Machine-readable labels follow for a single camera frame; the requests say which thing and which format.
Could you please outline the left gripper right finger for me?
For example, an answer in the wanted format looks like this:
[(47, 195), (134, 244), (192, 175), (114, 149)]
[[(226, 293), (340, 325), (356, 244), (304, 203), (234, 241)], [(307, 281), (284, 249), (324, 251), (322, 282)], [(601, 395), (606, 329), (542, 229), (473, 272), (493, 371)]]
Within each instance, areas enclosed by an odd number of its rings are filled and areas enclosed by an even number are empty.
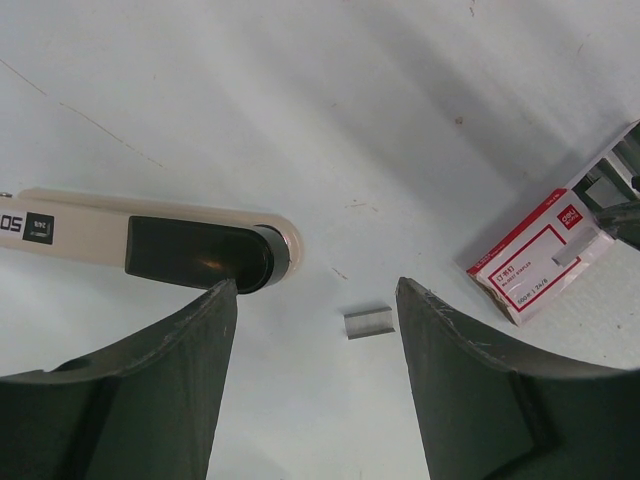
[(410, 278), (396, 303), (433, 479), (635, 479), (639, 374), (554, 354)]

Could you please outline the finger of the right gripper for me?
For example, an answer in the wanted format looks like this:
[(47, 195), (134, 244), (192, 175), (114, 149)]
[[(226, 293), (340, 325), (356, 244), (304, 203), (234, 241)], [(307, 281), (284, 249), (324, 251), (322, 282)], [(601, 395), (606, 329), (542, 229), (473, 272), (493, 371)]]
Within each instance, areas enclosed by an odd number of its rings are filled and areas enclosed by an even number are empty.
[(639, 249), (639, 199), (614, 204), (609, 195), (600, 205), (597, 223), (614, 239)]

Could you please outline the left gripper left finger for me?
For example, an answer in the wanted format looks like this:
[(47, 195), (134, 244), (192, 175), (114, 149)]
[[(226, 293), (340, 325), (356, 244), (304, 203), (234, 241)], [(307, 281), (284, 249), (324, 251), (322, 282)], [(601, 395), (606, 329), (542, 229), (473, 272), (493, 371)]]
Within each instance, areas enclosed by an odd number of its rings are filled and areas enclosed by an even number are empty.
[(1, 380), (5, 479), (203, 479), (237, 323), (226, 280), (51, 371)]

